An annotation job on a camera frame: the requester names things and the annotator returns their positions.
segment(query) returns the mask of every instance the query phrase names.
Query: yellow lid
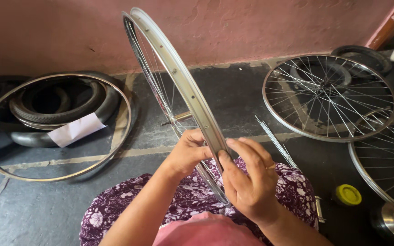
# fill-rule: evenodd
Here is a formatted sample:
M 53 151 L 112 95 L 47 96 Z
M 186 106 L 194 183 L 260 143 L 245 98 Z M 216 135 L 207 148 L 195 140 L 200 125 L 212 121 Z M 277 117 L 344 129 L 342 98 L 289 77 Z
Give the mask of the yellow lid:
M 337 198 L 348 206 L 358 205 L 361 202 L 361 194 L 352 185 L 340 185 L 335 189 Z

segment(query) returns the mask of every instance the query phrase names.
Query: bicycle wheel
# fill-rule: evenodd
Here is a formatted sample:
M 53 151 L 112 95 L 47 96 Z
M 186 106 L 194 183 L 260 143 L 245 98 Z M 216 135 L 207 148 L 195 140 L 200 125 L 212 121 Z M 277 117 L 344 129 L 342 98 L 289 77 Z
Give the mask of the bicycle wheel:
M 123 12 L 123 22 L 142 72 L 166 116 L 163 125 L 170 124 L 178 137 L 186 129 L 200 127 L 215 156 L 215 168 L 201 161 L 196 169 L 216 198 L 230 206 L 222 186 L 223 168 L 217 158 L 220 150 L 228 151 L 227 145 L 196 82 L 167 37 L 143 10 Z
M 375 110 L 366 117 L 378 124 L 387 120 L 384 110 Z M 363 131 L 364 121 L 357 122 Z M 362 134 L 355 130 L 354 135 Z M 349 143 L 352 161 L 364 181 L 385 201 L 394 203 L 394 120 L 384 131 L 363 141 Z
M 374 70 L 339 56 L 284 60 L 267 74 L 262 94 L 280 123 L 322 141 L 361 140 L 380 132 L 394 118 L 394 91 L 386 80 Z M 354 136 L 355 122 L 376 109 L 384 109 L 388 120 L 371 124 L 369 132 Z

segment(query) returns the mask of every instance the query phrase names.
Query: wall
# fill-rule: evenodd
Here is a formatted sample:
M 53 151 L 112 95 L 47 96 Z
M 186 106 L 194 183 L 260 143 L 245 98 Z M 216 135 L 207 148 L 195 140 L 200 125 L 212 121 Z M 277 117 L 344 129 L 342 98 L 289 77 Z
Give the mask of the wall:
M 0 74 L 138 68 L 121 11 L 140 7 L 187 65 L 364 45 L 394 0 L 0 0 Z

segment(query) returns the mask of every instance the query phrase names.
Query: woman's left hand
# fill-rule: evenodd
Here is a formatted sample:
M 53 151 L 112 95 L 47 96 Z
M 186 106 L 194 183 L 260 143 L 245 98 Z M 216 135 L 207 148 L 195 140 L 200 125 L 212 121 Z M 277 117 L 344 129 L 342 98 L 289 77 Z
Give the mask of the woman's left hand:
M 212 157 L 209 147 L 202 146 L 204 141 L 205 138 L 200 129 L 184 131 L 161 167 L 166 167 L 180 179 L 188 176 L 199 161 Z

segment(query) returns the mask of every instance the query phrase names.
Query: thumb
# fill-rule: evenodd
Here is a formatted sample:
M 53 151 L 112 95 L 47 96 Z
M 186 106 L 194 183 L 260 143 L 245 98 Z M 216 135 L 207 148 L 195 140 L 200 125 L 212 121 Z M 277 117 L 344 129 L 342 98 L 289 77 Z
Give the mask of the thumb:
M 245 192 L 252 185 L 252 181 L 247 177 L 239 167 L 235 165 L 229 154 L 220 150 L 218 159 L 224 168 L 223 176 L 226 175 L 232 187 L 239 193 Z

